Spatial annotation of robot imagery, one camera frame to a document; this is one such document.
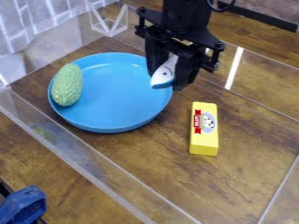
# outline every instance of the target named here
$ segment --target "butter box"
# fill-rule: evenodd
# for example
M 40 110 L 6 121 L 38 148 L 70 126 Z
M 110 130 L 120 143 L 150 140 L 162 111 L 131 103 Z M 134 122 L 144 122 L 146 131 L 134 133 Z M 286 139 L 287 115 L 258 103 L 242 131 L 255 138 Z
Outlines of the butter box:
M 190 153 L 216 156 L 219 153 L 218 105 L 195 101 L 191 106 Z

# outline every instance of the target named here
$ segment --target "cucumber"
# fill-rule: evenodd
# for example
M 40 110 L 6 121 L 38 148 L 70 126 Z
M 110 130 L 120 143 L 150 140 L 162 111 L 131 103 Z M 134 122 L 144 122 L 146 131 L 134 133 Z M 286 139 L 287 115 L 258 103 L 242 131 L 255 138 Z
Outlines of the cucumber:
M 80 98 L 82 89 L 83 75 L 80 67 L 67 64 L 55 75 L 51 97 L 63 107 L 71 106 Z

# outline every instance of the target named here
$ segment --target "cable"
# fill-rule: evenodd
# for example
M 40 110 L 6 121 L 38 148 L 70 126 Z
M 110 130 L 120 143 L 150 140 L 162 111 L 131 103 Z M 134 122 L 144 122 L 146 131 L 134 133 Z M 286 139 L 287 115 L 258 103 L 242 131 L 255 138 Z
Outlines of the cable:
M 216 8 L 212 6 L 212 4 L 211 4 L 211 0 L 207 0 L 207 4 L 208 4 L 211 10 L 212 10 L 212 11 L 216 11 L 216 12 L 225 12 L 225 11 L 227 11 L 227 10 L 230 9 L 230 7 L 235 4 L 235 2 L 237 2 L 237 0 L 231 0 L 230 4 L 229 4 L 225 8 L 222 8 L 222 9 L 216 9 Z

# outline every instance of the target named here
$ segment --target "blue plate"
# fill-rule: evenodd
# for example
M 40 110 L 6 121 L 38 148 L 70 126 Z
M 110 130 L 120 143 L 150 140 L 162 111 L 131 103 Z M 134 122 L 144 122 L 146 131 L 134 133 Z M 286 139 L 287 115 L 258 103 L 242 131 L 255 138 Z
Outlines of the blue plate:
M 83 71 L 83 92 L 79 101 L 51 106 L 63 119 L 83 130 L 118 133 L 150 123 L 172 98 L 172 88 L 151 89 L 146 58 L 130 53 L 110 52 L 72 62 Z

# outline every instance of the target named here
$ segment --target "wooden table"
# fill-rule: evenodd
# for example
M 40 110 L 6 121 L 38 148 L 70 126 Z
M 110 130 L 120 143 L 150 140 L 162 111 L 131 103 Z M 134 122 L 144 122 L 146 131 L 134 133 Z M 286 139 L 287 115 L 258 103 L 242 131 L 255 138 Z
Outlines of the wooden table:
M 158 1 L 127 2 L 136 7 L 162 5 Z M 298 36 L 291 32 L 230 13 L 215 14 L 210 28 L 220 39 L 299 67 Z M 112 38 L 102 38 L 14 83 L 14 91 L 199 221 L 258 223 L 295 161 L 298 122 L 198 78 L 174 94 L 163 113 L 142 129 L 118 135 L 76 129 L 52 111 L 48 83 L 66 63 L 104 52 L 143 55 Z M 279 95 L 286 94 L 275 88 Z M 219 105 L 216 157 L 188 153 L 192 101 Z M 286 98 L 282 105 L 289 101 L 294 99 Z M 290 110 L 297 117 L 298 105 Z M 28 185 L 44 190 L 48 223 L 140 223 L 3 114 L 0 122 L 0 178 L 15 190 Z

